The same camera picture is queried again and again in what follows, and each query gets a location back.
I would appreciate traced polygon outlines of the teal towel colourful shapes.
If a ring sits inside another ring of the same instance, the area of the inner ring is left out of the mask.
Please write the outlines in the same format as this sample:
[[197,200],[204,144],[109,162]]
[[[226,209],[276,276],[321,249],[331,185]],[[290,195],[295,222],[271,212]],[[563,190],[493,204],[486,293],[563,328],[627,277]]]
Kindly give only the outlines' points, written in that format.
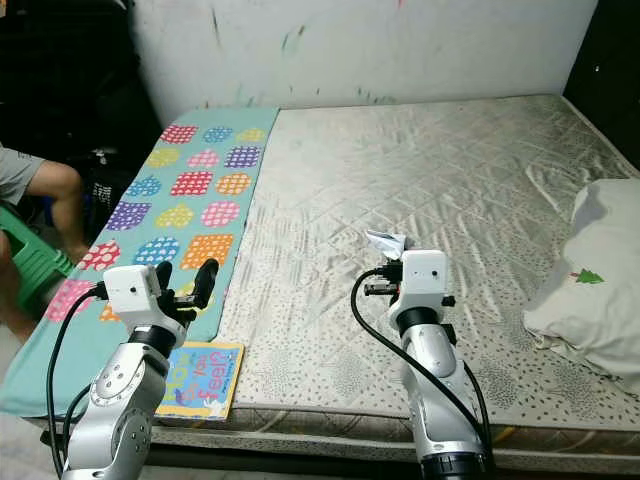
[[170,261],[170,288],[188,294],[204,261],[218,260],[214,297],[187,333],[191,342],[216,337],[275,118],[274,108],[193,110],[161,133],[90,259],[78,261],[59,285],[10,364],[0,385],[1,411],[45,416],[47,399],[65,410],[128,337],[108,302],[76,302],[110,268]]

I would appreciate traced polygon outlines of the seated person grey shorts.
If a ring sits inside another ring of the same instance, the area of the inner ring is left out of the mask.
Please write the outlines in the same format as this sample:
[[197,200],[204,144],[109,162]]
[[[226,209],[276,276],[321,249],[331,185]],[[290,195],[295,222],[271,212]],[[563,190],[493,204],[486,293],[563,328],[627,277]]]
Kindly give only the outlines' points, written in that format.
[[[52,223],[68,259],[87,255],[83,228],[83,186],[81,175],[67,164],[41,159],[12,148],[0,150],[1,200],[18,204],[24,196],[40,196],[52,201]],[[8,238],[0,236],[0,323],[24,342],[35,330],[36,321],[20,308],[17,266],[12,260]]]

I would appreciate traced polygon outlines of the silver white wrapper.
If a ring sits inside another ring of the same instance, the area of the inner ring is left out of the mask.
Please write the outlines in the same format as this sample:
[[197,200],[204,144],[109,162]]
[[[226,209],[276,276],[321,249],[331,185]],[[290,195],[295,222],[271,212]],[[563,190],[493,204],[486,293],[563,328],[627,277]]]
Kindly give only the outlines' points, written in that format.
[[402,260],[410,239],[406,234],[380,232],[380,230],[366,230],[365,236],[372,248],[380,253],[388,262]]

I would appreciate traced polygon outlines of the black tufted headboard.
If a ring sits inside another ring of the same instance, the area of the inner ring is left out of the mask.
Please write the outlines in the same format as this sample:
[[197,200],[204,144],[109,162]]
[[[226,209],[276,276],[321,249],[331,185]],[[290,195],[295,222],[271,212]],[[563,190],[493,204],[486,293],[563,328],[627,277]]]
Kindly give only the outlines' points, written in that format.
[[640,169],[640,0],[599,0],[564,96]]

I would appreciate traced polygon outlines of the green plastic stool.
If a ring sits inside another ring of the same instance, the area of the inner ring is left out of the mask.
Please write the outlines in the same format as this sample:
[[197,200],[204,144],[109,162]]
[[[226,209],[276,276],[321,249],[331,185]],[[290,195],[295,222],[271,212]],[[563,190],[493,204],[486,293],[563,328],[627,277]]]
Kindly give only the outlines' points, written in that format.
[[51,289],[73,273],[74,265],[58,247],[38,236],[17,216],[8,202],[1,201],[0,228],[9,239],[15,269],[20,276],[18,302],[29,314],[46,305]]

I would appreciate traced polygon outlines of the black bag white print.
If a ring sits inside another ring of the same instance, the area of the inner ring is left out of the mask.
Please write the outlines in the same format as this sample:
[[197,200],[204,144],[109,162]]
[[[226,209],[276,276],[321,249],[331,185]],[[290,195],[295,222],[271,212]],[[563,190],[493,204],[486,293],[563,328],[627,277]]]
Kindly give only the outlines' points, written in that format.
[[93,148],[86,156],[86,174],[84,184],[90,200],[87,201],[88,237],[96,239],[108,224],[116,204],[128,186],[125,172],[115,168],[113,161],[118,151],[113,147]]

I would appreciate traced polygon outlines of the blue yellow children's book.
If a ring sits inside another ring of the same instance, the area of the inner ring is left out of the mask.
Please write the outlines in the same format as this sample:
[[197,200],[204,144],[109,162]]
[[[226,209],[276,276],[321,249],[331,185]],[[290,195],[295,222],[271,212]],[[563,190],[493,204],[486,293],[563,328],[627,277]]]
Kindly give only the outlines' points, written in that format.
[[230,413],[244,346],[229,342],[188,342],[169,355],[160,419],[224,421]]

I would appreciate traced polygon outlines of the grey quilted mattress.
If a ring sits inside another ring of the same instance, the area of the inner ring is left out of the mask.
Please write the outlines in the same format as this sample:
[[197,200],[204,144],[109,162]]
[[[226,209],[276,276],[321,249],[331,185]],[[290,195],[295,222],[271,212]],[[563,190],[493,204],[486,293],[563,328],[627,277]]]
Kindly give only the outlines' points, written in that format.
[[211,339],[244,346],[229,416],[161,420],[156,443],[411,461],[401,360],[349,311],[381,230],[448,256],[499,466],[640,476],[640,399],[524,326],[576,193],[635,175],[557,96],[280,111]]

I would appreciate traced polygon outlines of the white pillow green tree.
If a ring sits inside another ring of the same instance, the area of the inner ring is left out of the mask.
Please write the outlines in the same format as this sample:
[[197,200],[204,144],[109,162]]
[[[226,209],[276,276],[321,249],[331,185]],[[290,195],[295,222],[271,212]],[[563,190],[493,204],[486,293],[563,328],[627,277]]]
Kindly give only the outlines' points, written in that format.
[[595,180],[577,193],[570,237],[524,326],[539,349],[640,396],[640,179]]

